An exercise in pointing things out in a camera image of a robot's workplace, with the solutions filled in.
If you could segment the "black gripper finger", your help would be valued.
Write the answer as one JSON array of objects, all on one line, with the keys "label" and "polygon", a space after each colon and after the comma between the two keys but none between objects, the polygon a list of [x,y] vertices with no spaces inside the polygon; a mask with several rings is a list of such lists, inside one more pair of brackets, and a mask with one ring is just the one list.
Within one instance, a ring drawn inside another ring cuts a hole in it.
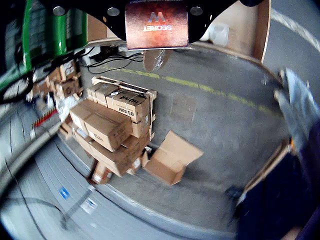
[{"label": "black gripper finger", "polygon": [[[66,11],[69,9],[79,9],[105,24],[118,38],[126,41],[125,29],[125,6],[126,0],[50,0],[49,9],[62,7]],[[118,9],[119,14],[111,16],[108,13],[110,8]]]},{"label": "black gripper finger", "polygon": [[188,0],[188,42],[200,40],[212,21],[236,0]]}]

